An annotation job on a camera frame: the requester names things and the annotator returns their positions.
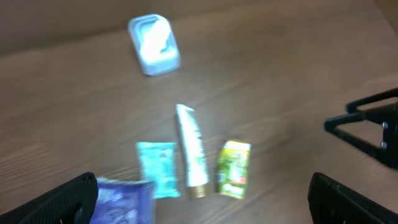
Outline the teal wet wipes packet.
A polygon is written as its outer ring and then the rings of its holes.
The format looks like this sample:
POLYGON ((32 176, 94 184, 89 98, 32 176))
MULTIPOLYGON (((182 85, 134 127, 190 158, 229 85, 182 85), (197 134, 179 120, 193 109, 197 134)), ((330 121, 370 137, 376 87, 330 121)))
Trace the teal wet wipes packet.
POLYGON ((155 198, 180 196, 175 175, 174 149, 176 142, 137 142, 136 150, 142 168, 142 178, 155 183, 155 198))

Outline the yellow green sachet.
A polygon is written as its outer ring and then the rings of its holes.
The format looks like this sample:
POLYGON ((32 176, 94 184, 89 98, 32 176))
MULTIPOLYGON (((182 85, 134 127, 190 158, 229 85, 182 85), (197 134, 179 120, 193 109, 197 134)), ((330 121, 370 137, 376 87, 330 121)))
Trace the yellow green sachet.
POLYGON ((248 184, 251 145, 248 142, 226 141, 218 157, 217 190, 221 195, 243 199, 248 184))

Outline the purple sanitary pad pack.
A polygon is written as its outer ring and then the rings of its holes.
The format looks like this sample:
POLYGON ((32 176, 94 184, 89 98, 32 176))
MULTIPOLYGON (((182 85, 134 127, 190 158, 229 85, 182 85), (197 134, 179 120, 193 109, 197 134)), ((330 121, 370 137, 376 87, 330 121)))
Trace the purple sanitary pad pack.
POLYGON ((100 177, 90 224, 154 224, 155 184, 100 177))

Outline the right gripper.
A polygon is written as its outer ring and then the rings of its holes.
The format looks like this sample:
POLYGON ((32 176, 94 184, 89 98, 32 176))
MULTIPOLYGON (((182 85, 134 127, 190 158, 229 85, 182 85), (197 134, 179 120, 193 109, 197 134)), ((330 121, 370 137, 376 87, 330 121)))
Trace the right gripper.
POLYGON ((397 92, 398 89, 394 88, 348 103, 346 111, 349 114, 326 119, 324 122, 325 131, 356 147, 374 159, 384 161, 385 165, 390 168, 397 169, 397 104, 392 105, 389 111, 382 117, 384 120, 381 123, 383 129, 381 148, 377 148, 370 142, 338 128, 342 124, 367 120, 366 113, 357 112, 359 111, 359 106, 397 97, 397 92))

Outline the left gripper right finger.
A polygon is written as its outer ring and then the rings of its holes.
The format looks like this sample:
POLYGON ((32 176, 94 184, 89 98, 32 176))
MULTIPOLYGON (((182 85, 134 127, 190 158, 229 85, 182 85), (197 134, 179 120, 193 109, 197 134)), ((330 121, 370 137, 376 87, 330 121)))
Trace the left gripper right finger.
POLYGON ((329 176, 313 174, 308 204, 314 224, 397 224, 397 214, 329 176))

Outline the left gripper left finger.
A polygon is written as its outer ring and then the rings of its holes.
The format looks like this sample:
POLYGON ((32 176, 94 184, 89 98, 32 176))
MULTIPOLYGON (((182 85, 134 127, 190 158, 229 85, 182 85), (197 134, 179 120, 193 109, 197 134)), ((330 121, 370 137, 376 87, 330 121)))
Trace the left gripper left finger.
POLYGON ((85 172, 1 215, 1 224, 89 224, 98 198, 94 173, 85 172))

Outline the white tube with gold cap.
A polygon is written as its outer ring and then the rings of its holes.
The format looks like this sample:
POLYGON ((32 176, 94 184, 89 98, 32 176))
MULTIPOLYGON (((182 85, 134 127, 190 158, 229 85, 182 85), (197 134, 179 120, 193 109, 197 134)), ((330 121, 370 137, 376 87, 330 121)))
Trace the white tube with gold cap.
POLYGON ((210 181, 195 110, 188 106, 177 104, 176 111, 185 153, 188 193, 191 198, 205 197, 209 194, 210 181))

